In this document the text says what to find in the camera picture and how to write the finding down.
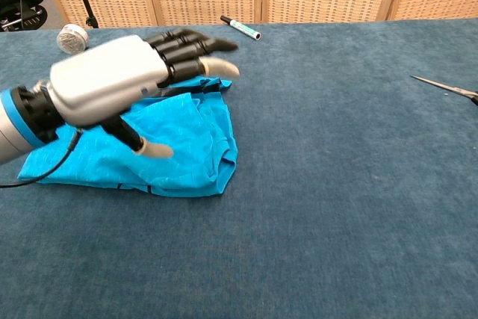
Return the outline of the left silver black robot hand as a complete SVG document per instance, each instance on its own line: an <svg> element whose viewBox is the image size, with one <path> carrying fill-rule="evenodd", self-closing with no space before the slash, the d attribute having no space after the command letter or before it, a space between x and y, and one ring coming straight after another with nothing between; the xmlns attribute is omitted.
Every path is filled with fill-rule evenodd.
<svg viewBox="0 0 478 319"><path fill-rule="evenodd" d="M147 140L122 114L135 102L198 75L238 77L233 63L212 57L213 52L237 48L236 43L190 29L146 39L128 35L52 65L46 89L65 123L76 128L101 126L138 155L170 158L170 146Z"/></svg>

